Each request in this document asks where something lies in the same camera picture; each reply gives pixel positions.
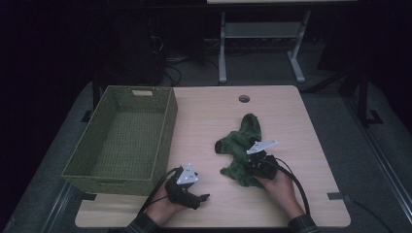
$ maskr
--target green wicker basket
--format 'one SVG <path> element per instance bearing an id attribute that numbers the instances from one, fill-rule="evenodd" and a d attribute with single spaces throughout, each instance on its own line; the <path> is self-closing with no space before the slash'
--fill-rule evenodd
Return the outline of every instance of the green wicker basket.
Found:
<path id="1" fill-rule="evenodd" d="M 166 174 L 173 88 L 108 86 L 62 177 L 84 192 L 149 195 Z"/>

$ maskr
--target basket handle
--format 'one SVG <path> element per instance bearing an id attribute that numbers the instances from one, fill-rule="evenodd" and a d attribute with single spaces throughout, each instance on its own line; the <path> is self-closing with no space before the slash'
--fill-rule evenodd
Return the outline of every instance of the basket handle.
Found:
<path id="1" fill-rule="evenodd" d="M 148 96 L 148 97 L 154 96 L 154 93 L 151 90 L 134 89 L 134 90 L 131 90 L 131 92 L 133 93 L 134 96 Z"/>
<path id="2" fill-rule="evenodd" d="M 99 182 L 99 185 L 101 186 L 125 186 L 125 183 L 105 183 L 105 182 Z"/>

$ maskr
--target grommet hole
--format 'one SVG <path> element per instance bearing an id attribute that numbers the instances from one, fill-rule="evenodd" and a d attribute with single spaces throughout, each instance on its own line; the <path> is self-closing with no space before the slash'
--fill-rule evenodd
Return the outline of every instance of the grommet hole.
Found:
<path id="1" fill-rule="evenodd" d="M 251 98 L 247 95 L 241 95 L 239 96 L 239 101 L 242 103 L 248 103 L 249 101 L 251 101 Z"/>

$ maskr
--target wrist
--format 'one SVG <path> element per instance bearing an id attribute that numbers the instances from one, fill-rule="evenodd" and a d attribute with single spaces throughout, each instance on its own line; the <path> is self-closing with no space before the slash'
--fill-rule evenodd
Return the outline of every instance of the wrist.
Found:
<path id="1" fill-rule="evenodd" d="M 151 209 L 146 210 L 145 214 L 158 226 L 163 225 L 172 216 L 167 214 L 165 211 L 153 211 Z"/>
<path id="2" fill-rule="evenodd" d="M 297 201 L 285 203 L 282 206 L 282 209 L 285 211 L 288 219 L 293 219 L 297 216 L 303 216 L 305 214 Z"/>

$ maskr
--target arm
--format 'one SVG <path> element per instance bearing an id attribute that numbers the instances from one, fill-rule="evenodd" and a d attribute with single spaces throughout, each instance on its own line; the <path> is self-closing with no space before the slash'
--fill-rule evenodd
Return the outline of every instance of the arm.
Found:
<path id="1" fill-rule="evenodd" d="M 294 195 L 292 180 L 278 170 L 273 180 L 255 177 L 265 187 L 270 198 L 277 203 L 288 216 L 288 224 L 292 232 L 319 232 L 313 219 L 307 216 Z"/>
<path id="2" fill-rule="evenodd" d="M 153 233 L 158 227 L 163 225 L 170 217 L 179 211 L 187 209 L 179 204 L 174 204 L 167 198 L 164 188 L 166 182 L 155 194 L 153 202 L 145 212 L 139 214 L 126 228 L 129 233 Z"/>

